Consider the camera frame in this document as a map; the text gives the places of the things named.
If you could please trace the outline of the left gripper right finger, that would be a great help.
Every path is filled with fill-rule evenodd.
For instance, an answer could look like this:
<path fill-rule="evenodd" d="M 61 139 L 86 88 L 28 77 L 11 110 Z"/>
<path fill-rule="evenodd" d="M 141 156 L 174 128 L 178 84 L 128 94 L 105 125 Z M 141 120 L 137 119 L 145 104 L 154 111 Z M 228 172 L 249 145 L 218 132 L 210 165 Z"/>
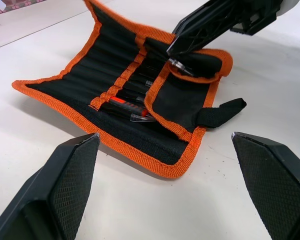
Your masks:
<path fill-rule="evenodd" d="M 284 144 L 242 132 L 232 143 L 249 196 L 273 240 L 300 240 L 300 159 Z"/>

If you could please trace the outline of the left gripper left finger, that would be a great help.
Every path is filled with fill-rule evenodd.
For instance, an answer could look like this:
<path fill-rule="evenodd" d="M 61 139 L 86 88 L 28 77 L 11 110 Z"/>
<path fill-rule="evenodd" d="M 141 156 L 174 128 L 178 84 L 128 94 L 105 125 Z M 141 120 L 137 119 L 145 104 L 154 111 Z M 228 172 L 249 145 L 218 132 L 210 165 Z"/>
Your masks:
<path fill-rule="evenodd" d="M 72 138 L 29 177 L 0 216 L 0 240 L 74 240 L 90 196 L 100 135 Z"/>

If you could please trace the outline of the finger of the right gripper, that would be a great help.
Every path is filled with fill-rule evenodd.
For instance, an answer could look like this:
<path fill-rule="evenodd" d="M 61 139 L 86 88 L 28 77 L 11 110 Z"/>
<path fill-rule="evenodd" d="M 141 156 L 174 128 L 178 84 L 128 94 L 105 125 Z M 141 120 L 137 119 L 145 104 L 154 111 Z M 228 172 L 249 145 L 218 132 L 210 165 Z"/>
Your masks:
<path fill-rule="evenodd" d="M 185 36 L 176 36 L 167 49 L 171 57 L 185 55 L 202 49 L 236 24 L 236 15 L 239 13 L 238 0 L 230 0 L 230 8 L 216 20 L 212 20 L 199 30 Z"/>
<path fill-rule="evenodd" d="M 176 36 L 185 36 L 203 28 L 228 11 L 230 8 L 229 0 L 209 0 L 201 7 L 179 21 L 173 33 Z"/>

